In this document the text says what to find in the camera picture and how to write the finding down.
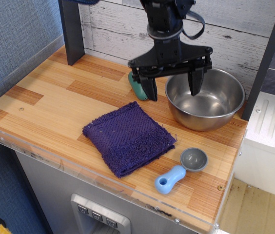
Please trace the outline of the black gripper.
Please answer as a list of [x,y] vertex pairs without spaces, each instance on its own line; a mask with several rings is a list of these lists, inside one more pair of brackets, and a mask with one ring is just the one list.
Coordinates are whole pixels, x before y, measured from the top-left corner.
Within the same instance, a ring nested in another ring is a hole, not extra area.
[[212,52],[212,47],[189,45],[179,37],[156,39],[150,51],[129,61],[128,66],[149,100],[157,101],[155,78],[183,73],[188,73],[191,95],[195,96],[200,92],[204,72],[212,67]]

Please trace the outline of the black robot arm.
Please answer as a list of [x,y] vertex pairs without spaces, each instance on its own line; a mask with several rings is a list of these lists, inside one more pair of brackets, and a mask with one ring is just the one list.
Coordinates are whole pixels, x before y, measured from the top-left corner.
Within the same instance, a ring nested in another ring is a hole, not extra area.
[[194,40],[204,32],[202,16],[191,11],[194,0],[143,0],[141,4],[147,14],[148,35],[154,40],[153,48],[128,62],[132,69],[129,82],[140,100],[157,101],[158,77],[187,74],[191,94],[200,92],[204,74],[212,68],[211,47],[183,43],[183,20],[192,17],[202,24],[198,33],[188,36]]

